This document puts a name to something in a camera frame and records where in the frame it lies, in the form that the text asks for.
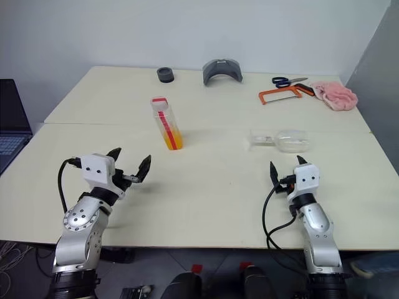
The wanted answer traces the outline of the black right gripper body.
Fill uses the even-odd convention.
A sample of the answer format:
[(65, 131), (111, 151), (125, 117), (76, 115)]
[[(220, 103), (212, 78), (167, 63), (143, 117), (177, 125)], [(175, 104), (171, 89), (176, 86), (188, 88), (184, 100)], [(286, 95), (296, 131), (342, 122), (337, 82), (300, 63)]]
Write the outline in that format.
[(290, 194), (294, 190), (295, 185), (295, 176), (286, 176), (279, 180), (279, 183), (276, 188), (276, 193), (286, 192)]

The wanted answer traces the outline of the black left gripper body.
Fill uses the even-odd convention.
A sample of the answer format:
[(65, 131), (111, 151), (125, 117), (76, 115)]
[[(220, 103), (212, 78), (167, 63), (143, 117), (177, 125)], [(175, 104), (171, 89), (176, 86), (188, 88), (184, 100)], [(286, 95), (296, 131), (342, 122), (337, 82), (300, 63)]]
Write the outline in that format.
[(134, 175), (126, 175), (123, 170), (116, 169), (112, 176), (113, 188), (112, 197), (124, 197), (126, 190), (132, 185), (139, 183), (139, 178)]

